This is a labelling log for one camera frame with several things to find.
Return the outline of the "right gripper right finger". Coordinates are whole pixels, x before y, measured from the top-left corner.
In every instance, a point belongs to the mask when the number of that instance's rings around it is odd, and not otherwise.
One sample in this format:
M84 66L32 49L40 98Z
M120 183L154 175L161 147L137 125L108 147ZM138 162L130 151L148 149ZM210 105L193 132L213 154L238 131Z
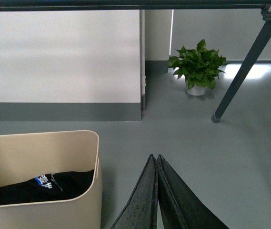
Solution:
M226 229L187 186L167 160L159 155L158 201L165 229Z

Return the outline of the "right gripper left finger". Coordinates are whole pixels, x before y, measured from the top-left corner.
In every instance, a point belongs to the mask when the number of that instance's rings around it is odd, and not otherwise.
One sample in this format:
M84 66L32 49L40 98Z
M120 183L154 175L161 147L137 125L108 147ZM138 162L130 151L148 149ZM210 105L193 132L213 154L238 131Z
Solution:
M151 154L131 193L131 196L112 224L112 229L155 229L158 212L158 170Z

